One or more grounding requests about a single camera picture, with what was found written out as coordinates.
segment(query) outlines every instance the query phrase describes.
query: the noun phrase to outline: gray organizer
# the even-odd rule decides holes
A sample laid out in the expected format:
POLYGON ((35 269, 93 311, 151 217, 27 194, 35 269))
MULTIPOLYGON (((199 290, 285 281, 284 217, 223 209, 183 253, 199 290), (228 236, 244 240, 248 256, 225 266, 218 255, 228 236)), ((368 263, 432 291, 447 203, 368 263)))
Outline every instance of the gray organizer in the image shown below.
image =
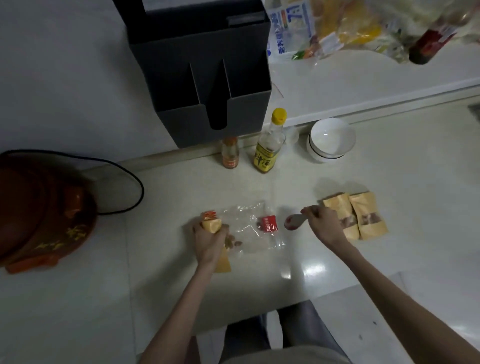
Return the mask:
POLYGON ((145 12, 114 0, 159 118, 178 147, 261 130, 272 92, 261 0, 145 12))

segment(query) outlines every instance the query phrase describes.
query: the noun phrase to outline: dark pants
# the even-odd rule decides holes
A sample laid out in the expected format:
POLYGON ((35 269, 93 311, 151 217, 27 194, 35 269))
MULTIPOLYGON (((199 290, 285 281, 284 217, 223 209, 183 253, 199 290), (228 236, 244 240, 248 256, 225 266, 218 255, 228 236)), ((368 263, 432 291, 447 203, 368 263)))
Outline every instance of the dark pants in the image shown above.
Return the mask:
MULTIPOLYGON (((277 311, 282 326, 284 348, 299 345, 321 346, 346 357, 311 301, 300 302, 277 311)), ((229 325, 220 363, 236 356, 271 349, 266 319, 265 314, 229 325)))

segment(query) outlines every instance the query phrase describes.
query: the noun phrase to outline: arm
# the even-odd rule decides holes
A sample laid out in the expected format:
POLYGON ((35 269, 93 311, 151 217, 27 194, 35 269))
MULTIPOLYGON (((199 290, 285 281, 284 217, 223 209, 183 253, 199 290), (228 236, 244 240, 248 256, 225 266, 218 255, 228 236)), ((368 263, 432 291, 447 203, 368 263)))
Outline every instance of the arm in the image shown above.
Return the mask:
POLYGON ((357 277, 415 363, 480 363, 480 352, 363 258, 343 234, 335 211, 311 206, 302 214, 357 277))
POLYGON ((172 313, 148 344, 140 364, 183 364, 185 361, 200 303, 228 235, 226 226, 212 234, 203 230, 200 224, 196 224, 193 231, 198 260, 197 270, 172 313))

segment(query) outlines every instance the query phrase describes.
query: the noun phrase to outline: glass bottle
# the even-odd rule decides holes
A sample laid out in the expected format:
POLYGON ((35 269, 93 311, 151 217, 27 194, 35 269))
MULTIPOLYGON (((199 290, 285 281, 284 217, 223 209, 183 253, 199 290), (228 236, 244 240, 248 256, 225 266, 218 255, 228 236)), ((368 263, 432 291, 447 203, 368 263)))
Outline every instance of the glass bottle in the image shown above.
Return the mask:
POLYGON ((260 171, 267 173, 273 168, 278 153, 285 142, 283 125, 287 120, 285 109, 275 109, 272 114, 272 123, 268 130, 260 134, 253 165, 260 171))
POLYGON ((222 159, 225 168, 233 169, 239 165, 238 138, 225 138, 222 141, 222 159))
POLYGON ((471 1, 456 0, 451 3, 410 48, 410 61, 415 64, 428 63, 455 36, 459 28, 468 24, 473 14, 474 5, 471 1))

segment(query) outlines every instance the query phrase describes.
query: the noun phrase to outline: white bowl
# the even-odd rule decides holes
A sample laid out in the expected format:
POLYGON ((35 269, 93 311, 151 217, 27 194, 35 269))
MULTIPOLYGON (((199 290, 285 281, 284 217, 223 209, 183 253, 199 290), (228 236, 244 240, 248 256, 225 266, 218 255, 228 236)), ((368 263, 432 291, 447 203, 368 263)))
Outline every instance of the white bowl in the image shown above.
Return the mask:
POLYGON ((354 147, 357 136, 347 122, 329 118, 315 123, 309 135, 309 141, 316 154, 328 158, 338 158, 354 147))
POLYGON ((340 158, 342 158, 343 156, 339 156, 339 157, 336 157, 336 158, 325 158, 325 157, 322 157, 320 154, 316 153, 313 148, 312 148, 312 145, 310 143, 310 136, 307 138, 307 151, 308 151, 308 154, 310 154, 312 156, 313 159, 315 159, 317 162, 321 162, 321 163, 328 163, 328 162, 334 162, 340 158))

